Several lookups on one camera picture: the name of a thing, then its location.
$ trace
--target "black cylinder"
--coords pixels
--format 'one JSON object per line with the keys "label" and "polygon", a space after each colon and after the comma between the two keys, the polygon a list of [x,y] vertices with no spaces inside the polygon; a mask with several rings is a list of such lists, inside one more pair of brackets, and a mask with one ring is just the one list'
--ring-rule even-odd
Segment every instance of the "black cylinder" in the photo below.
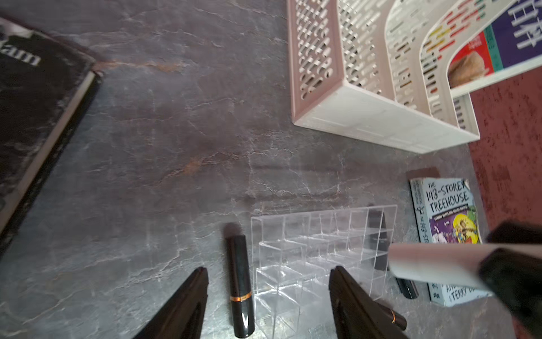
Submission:
{"label": "black cylinder", "polygon": [[399,285],[399,289],[401,290],[401,293],[409,299],[416,299],[418,297],[418,289],[416,288],[416,285],[412,280],[406,280],[406,279],[397,279],[397,285]]}
{"label": "black cylinder", "polygon": [[391,308],[387,308],[386,306],[377,303],[378,306],[384,311],[386,314],[386,317],[390,319],[390,322],[394,324],[395,326],[399,327],[401,331],[404,331],[407,329],[407,320],[405,317],[397,313],[396,311],[393,311]]}
{"label": "black cylinder", "polygon": [[254,332],[254,303],[250,284],[247,241],[244,235],[226,238],[226,248],[234,334],[237,338],[246,338]]}

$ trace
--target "white shelf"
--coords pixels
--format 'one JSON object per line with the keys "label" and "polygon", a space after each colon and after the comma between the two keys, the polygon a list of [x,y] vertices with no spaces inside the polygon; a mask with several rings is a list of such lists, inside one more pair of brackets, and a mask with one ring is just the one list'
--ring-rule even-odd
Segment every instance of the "white shelf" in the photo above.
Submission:
{"label": "white shelf", "polygon": [[512,2],[288,0],[294,124],[416,153],[480,139],[447,70]]}

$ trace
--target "plastic crate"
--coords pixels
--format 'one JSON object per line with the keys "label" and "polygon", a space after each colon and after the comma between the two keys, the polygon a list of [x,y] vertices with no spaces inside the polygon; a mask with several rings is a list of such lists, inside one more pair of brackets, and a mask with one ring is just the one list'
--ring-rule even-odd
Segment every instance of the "plastic crate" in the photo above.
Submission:
{"label": "plastic crate", "polygon": [[328,284],[337,265],[379,299],[396,213],[394,205],[252,217],[258,328],[282,339],[332,326]]}
{"label": "plastic crate", "polygon": [[417,153],[480,139],[447,71],[512,2],[288,0],[294,124]]}

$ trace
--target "cartoon illustration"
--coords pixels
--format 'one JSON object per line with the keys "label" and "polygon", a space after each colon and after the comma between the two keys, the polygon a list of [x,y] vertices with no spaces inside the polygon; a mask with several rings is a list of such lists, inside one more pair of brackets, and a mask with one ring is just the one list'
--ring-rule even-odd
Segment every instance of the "cartoon illustration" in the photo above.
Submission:
{"label": "cartoon illustration", "polygon": [[455,236],[459,243],[477,244],[478,230],[474,222],[464,214],[457,214],[454,218]]}
{"label": "cartoon illustration", "polygon": [[438,227],[433,226],[433,229],[435,232],[433,233],[433,242],[436,242],[438,244],[447,244],[448,240],[446,239],[446,235],[444,232],[440,232]]}

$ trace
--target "book spine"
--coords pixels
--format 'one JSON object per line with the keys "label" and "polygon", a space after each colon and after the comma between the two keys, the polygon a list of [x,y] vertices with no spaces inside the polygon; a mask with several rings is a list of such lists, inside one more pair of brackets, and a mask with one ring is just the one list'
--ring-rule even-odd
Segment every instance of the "book spine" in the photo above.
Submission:
{"label": "book spine", "polygon": [[445,285],[435,283],[428,283],[427,285],[429,286],[429,297],[432,302],[444,306],[451,306],[446,303],[447,298],[444,294],[446,288]]}
{"label": "book spine", "polygon": [[410,181],[410,191],[412,192],[412,202],[414,203],[414,214],[416,215],[420,242],[429,244],[432,242],[431,229],[429,226],[429,218],[427,214],[427,207],[425,206],[424,192],[422,187],[422,179],[414,179]]}

